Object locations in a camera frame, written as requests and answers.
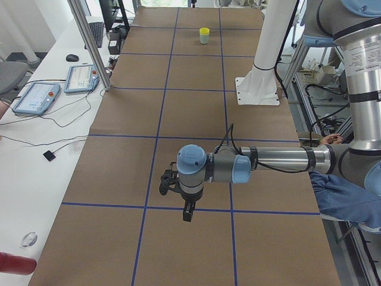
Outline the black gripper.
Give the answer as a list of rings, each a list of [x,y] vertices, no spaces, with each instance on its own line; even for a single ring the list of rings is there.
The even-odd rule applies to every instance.
[[[180,195],[185,201],[185,206],[183,208],[183,220],[185,222],[191,222],[193,213],[195,210],[196,202],[202,197],[203,190],[200,190],[193,194],[181,191]]]

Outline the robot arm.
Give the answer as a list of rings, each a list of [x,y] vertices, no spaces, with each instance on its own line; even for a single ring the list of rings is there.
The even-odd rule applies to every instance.
[[[380,2],[310,1],[308,36],[331,39],[343,50],[354,139],[316,147],[236,147],[211,153],[186,145],[177,154],[176,191],[190,221],[206,181],[244,184],[260,168],[310,174],[320,213],[380,229]]]

